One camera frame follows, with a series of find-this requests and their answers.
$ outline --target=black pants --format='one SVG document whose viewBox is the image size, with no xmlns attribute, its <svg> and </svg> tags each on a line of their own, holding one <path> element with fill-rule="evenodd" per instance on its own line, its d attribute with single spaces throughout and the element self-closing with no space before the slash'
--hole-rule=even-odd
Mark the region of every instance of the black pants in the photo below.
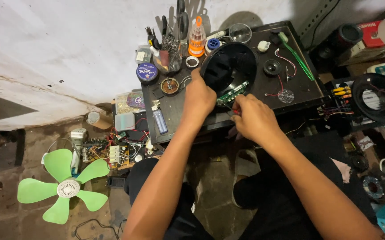
<svg viewBox="0 0 385 240">
<path fill-rule="evenodd" d="M 315 147 L 314 145 L 312 148 L 313 152 L 302 151 L 302 153 L 332 180 L 373 224 L 376 224 L 375 213 L 358 177 L 353 173 L 350 183 L 344 184 L 338 168 L 329 159 L 331 156 L 338 161 L 345 161 L 344 156 L 339 155 L 339 152 L 322 156 L 314 153 Z M 155 158 L 148 158 L 133 166 L 125 184 L 130 204 L 135 201 L 157 161 Z M 260 165 L 261 172 L 234 185 L 234 198 L 237 204 L 243 208 L 258 209 L 240 239 L 321 239 L 278 164 L 273 159 L 265 159 L 265 164 Z M 191 192 L 192 189 L 183 184 L 176 212 L 164 236 L 165 240 L 213 239 L 191 212 L 193 203 Z"/>
</svg>

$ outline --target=white wall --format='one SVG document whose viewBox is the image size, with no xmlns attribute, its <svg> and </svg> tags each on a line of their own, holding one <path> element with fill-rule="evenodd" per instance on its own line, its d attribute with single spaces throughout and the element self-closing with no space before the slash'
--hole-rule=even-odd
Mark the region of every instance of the white wall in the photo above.
<svg viewBox="0 0 385 240">
<path fill-rule="evenodd" d="M 315 0 L 185 1 L 191 19 L 207 15 L 212 32 L 234 17 L 254 25 L 292 19 L 298 27 L 316 5 Z M 370 20 L 385 10 L 385 0 L 339 5 L 341 15 L 322 25 L 326 32 L 339 21 Z M 144 28 L 157 25 L 156 17 L 169 15 L 170 7 L 176 8 L 175 0 L 0 0 L 0 97 L 38 111 L 2 119 L 0 130 L 76 117 L 140 88 L 135 50 L 146 43 Z M 355 14 L 361 9 L 366 14 Z"/>
</svg>

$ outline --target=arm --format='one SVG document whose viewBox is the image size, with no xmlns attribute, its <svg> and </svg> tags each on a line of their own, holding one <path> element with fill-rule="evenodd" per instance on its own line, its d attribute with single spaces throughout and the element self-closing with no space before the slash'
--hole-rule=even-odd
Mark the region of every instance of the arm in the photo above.
<svg viewBox="0 0 385 240">
<path fill-rule="evenodd" d="M 241 117 L 233 116 L 238 131 L 277 161 L 325 240 L 379 239 L 354 203 L 296 149 L 267 105 L 251 94 L 239 95 L 233 109 L 242 111 Z"/>
<path fill-rule="evenodd" d="M 181 122 L 132 205 L 123 239 L 162 239 L 172 220 L 191 145 L 216 102 L 216 93 L 199 71 L 191 72 Z"/>
</svg>

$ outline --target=hand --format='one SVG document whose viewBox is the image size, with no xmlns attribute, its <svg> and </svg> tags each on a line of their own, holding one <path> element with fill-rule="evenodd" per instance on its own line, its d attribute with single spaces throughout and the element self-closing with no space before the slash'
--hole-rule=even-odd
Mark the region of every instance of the hand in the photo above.
<svg viewBox="0 0 385 240">
<path fill-rule="evenodd" d="M 216 93 L 206 86 L 200 76 L 200 68 L 194 69 L 191 72 L 191 77 L 192 80 L 186 87 L 182 118 L 196 121 L 201 126 L 215 108 Z"/>
<path fill-rule="evenodd" d="M 241 116 L 233 115 L 231 120 L 245 138 L 262 146 L 270 144 L 276 138 L 285 137 L 274 112 L 254 95 L 238 95 L 232 108 L 241 110 Z"/>
</svg>

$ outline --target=black cable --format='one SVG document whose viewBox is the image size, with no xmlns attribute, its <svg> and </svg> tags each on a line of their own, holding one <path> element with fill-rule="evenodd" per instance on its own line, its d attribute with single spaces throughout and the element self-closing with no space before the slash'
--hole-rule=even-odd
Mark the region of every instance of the black cable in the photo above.
<svg viewBox="0 0 385 240">
<path fill-rule="evenodd" d="M 102 227 L 102 228 L 111 228 L 111 229 L 113 230 L 113 232 L 114 232 L 115 238 L 116 238 L 117 240 L 120 240 L 120 237 L 119 237 L 118 235 L 119 235 L 119 233 L 120 233 L 120 230 L 121 230 L 121 232 L 123 232 L 123 228 L 121 228 L 121 224 L 122 224 L 123 222 L 126 222 L 126 221 L 127 221 L 127 218 L 126 218 L 125 220 L 123 220 L 123 221 L 120 222 L 120 225 L 118 226 L 117 232 L 115 232 L 114 227 L 102 225 L 97 219 L 94 219 L 94 218 L 89 219 L 89 220 L 87 220 L 86 222 L 82 222 L 82 223 L 80 223 L 80 224 L 76 227 L 76 229 L 74 230 L 74 235 L 76 236 L 76 238 L 77 238 L 78 240 L 85 240 L 85 239 L 82 239 L 82 238 L 80 237 L 80 235 L 78 234 L 77 230 L 78 230 L 81 226 L 85 225 L 85 224 L 88 223 L 88 222 L 92 222 L 92 221 L 96 221 L 96 222 L 98 223 L 98 225 L 99 225 L 100 227 Z"/>
<path fill-rule="evenodd" d="M 317 31 L 317 28 L 318 26 L 320 26 L 320 24 L 324 21 L 324 19 L 333 11 L 333 9 L 338 5 L 338 3 L 340 2 L 340 0 L 337 0 L 337 3 L 333 6 L 332 9 L 330 9 L 330 11 L 323 17 L 323 19 L 321 19 L 321 21 L 317 24 L 317 26 L 315 27 L 314 29 L 314 33 L 312 34 L 312 39 L 311 39 L 311 44 L 309 44 L 309 47 L 307 50 L 310 50 L 313 46 L 313 42 L 314 42 L 314 38 L 315 38 L 315 32 Z"/>
</svg>

